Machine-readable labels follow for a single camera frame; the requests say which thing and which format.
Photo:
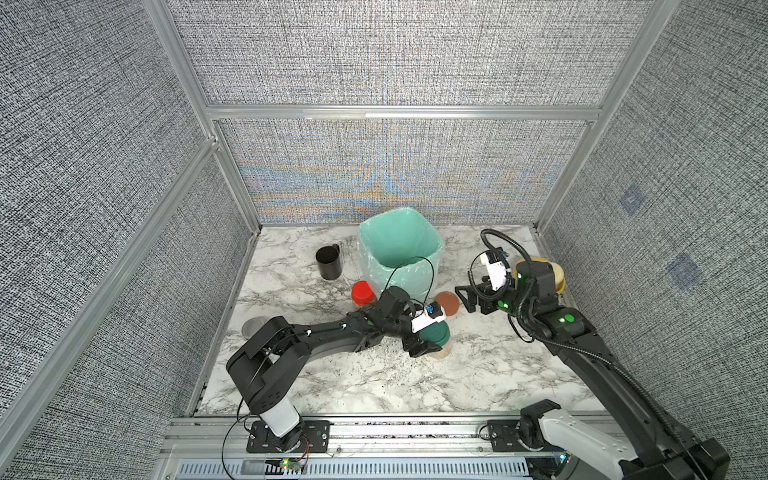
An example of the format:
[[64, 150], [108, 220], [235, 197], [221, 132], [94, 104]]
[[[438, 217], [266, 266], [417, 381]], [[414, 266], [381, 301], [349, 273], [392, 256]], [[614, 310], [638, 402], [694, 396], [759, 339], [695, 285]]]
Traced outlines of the orange lid peanut jar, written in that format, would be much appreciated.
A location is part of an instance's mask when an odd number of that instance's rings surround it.
[[435, 301], [440, 304], [447, 317], [455, 316], [460, 309], [461, 301], [455, 293], [443, 291], [436, 295]]

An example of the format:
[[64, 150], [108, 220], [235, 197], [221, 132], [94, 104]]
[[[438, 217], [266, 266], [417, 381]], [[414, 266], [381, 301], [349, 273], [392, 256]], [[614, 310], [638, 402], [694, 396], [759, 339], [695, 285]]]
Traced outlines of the green lid peanut jar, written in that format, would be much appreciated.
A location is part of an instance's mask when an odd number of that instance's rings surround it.
[[441, 347], [438, 352], [432, 352], [429, 357], [437, 360], [447, 357], [451, 352], [451, 332], [449, 325], [443, 322], [436, 322], [424, 328], [419, 332], [420, 337], [428, 342], [435, 343]]

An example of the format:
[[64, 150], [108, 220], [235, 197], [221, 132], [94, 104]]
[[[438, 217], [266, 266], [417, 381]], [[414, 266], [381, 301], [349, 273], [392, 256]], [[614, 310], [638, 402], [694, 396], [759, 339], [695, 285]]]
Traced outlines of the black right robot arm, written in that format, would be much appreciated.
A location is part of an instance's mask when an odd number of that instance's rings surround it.
[[679, 423], [615, 359], [596, 327], [561, 302], [563, 278], [547, 261], [521, 260], [514, 268], [487, 262], [481, 283], [455, 293], [468, 312], [499, 311], [543, 343], [609, 412], [626, 440], [612, 440], [551, 400], [520, 412], [519, 443], [529, 450], [557, 446], [609, 479], [723, 479], [730, 456], [715, 439], [701, 440]]

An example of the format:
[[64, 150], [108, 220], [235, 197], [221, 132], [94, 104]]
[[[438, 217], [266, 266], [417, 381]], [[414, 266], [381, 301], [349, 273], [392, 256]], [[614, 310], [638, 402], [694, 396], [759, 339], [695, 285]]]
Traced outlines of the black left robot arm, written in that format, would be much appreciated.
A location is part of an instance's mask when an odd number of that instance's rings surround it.
[[417, 304], [402, 288], [385, 289], [374, 302], [326, 323], [291, 324], [269, 319], [227, 361], [226, 371], [249, 412], [259, 417], [286, 448], [303, 434], [303, 419], [287, 394], [304, 367], [321, 358], [357, 353], [399, 339], [412, 358], [442, 350], [421, 332], [443, 327], [446, 314], [437, 302]]

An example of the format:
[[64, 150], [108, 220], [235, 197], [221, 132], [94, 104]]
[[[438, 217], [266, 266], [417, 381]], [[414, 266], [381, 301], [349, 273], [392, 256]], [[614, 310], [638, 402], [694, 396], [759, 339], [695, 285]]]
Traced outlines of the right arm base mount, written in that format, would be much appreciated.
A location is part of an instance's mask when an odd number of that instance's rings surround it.
[[540, 451], [540, 448], [529, 447], [521, 440], [517, 420], [489, 420], [486, 430], [495, 453]]

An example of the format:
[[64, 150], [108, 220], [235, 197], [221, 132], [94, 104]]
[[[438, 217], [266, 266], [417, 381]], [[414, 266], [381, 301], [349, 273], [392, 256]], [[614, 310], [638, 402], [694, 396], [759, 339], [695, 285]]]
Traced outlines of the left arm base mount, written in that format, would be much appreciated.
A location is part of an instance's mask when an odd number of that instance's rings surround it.
[[263, 421], [249, 429], [246, 452], [249, 454], [326, 453], [331, 423], [326, 420], [301, 420], [283, 436], [277, 436]]

